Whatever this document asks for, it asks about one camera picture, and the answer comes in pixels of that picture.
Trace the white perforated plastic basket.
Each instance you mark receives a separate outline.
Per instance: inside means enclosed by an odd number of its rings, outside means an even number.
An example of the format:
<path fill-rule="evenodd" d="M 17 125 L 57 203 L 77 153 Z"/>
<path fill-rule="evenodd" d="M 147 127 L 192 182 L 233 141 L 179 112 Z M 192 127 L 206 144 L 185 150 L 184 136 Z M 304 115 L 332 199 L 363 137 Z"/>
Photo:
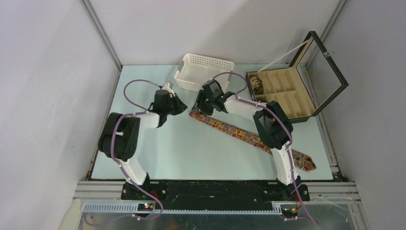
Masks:
<path fill-rule="evenodd" d="M 191 91 L 199 91 L 203 84 L 214 76 L 234 70 L 234 62 L 187 53 L 175 73 L 177 86 Z"/>

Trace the colourful patterned tie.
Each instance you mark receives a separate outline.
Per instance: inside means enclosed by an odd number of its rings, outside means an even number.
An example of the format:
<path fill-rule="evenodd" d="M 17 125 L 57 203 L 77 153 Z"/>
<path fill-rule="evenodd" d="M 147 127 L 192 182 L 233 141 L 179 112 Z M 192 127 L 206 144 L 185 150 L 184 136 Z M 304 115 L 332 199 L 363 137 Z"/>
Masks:
<path fill-rule="evenodd" d="M 193 110 L 189 113 L 189 116 L 197 121 L 200 121 L 218 131 L 221 131 L 229 136 L 232 136 L 238 140 L 246 142 L 254 147 L 257 147 L 269 154 L 271 154 L 271 149 L 267 147 L 260 139 L 258 134 L 241 129 L 237 126 L 231 125 L 229 123 L 217 120 L 207 115 L 201 114 L 197 110 Z M 313 162 L 312 158 L 304 153 L 292 149 L 293 163 L 294 166 L 303 171 L 309 172 L 315 170 L 316 164 Z"/>

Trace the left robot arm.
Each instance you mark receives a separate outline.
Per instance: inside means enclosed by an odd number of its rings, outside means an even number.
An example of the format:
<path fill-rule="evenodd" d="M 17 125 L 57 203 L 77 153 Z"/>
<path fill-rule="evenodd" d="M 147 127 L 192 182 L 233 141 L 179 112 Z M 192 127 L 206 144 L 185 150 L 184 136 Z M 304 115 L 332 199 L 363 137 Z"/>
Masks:
<path fill-rule="evenodd" d="M 142 112 L 110 113 L 98 142 L 98 151 L 113 159 L 126 181 L 135 184 L 133 194 L 139 199 L 151 195 L 151 186 L 145 181 L 148 173 L 135 156 L 140 132 L 162 127 L 169 115 L 179 115 L 187 109 L 178 95 L 170 90 L 157 90 L 154 101 Z"/>

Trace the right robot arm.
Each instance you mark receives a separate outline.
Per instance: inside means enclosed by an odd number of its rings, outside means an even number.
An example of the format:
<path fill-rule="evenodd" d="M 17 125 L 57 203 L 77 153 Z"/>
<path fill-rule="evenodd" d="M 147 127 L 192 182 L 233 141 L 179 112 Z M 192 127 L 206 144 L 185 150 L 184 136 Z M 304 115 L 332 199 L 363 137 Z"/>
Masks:
<path fill-rule="evenodd" d="M 213 112 L 235 114 L 255 123 L 256 133 L 242 130 L 236 125 L 212 118 Z M 298 189 L 298 174 L 292 154 L 293 126 L 276 101 L 257 103 L 236 96 L 234 92 L 224 92 L 220 83 L 210 80 L 199 90 L 195 105 L 189 114 L 192 118 L 208 124 L 257 147 L 264 147 L 273 156 L 277 170 L 279 196 L 284 200 L 293 199 Z"/>

